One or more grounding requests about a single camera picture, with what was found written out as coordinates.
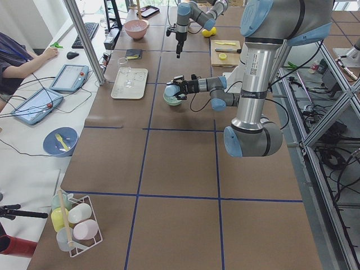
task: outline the green scissors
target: green scissors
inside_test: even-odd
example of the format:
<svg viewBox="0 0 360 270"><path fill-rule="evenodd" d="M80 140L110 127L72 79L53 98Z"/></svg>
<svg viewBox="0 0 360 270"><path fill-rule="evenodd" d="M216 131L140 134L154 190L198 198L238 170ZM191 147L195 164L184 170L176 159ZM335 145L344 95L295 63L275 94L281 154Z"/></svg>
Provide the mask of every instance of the green scissors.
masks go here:
<svg viewBox="0 0 360 270"><path fill-rule="evenodd" d="M50 47L63 48L63 46L60 46L57 42L51 44Z"/></svg>
<svg viewBox="0 0 360 270"><path fill-rule="evenodd" d="M295 64L293 64L292 62L287 62L288 66L285 66L287 69L292 69L295 70L298 68L298 66L296 66Z"/></svg>

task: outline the white tray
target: white tray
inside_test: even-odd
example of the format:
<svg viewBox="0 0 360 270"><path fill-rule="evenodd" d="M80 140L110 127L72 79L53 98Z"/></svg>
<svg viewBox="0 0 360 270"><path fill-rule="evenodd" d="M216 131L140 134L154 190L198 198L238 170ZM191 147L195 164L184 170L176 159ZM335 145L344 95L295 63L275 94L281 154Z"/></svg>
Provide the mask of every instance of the white tray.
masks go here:
<svg viewBox="0 0 360 270"><path fill-rule="evenodd" d="M139 100L144 96L147 79L147 69L131 69L129 80L133 82L131 87L124 87L126 76L118 71L111 97L114 99Z"/></svg>

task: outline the pink bowl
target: pink bowl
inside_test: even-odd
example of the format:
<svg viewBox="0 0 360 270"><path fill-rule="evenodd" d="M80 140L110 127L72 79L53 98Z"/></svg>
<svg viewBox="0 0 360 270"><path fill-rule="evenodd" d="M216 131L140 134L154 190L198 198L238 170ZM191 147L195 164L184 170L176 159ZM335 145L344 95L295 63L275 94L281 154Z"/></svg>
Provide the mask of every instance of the pink bowl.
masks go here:
<svg viewBox="0 0 360 270"><path fill-rule="evenodd" d="M124 24L126 33L133 39L141 39L146 34L149 23L144 20L132 20Z"/></svg>

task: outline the lemon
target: lemon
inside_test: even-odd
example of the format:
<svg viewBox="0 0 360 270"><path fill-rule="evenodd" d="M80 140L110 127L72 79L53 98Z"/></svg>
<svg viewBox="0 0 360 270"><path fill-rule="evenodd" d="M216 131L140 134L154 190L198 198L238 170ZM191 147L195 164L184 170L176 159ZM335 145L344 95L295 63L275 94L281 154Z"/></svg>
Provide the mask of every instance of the lemon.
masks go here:
<svg viewBox="0 0 360 270"><path fill-rule="evenodd" d="M206 29L204 29L203 31L201 31L201 33L205 38L209 38L212 35L216 35L216 28L213 27L210 31L207 31Z"/></svg>

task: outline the person's arm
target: person's arm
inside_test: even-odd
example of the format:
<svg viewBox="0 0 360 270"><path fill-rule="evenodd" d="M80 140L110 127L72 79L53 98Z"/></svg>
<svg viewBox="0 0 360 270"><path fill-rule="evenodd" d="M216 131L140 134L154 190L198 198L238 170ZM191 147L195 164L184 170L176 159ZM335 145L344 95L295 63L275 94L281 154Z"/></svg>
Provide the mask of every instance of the person's arm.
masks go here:
<svg viewBox="0 0 360 270"><path fill-rule="evenodd" d="M3 73L3 78L22 78L25 79L31 73L38 70L45 62L58 55L57 48L47 48L41 55L22 64L21 66L9 66Z"/></svg>
<svg viewBox="0 0 360 270"><path fill-rule="evenodd" d="M4 100L0 99L0 112L2 111L2 109L4 109L5 105L6 105L6 102Z"/></svg>
<svg viewBox="0 0 360 270"><path fill-rule="evenodd" d="M26 50L28 52L29 55L31 55L32 58L36 58L38 57L38 55L36 53L30 52L28 50Z"/></svg>

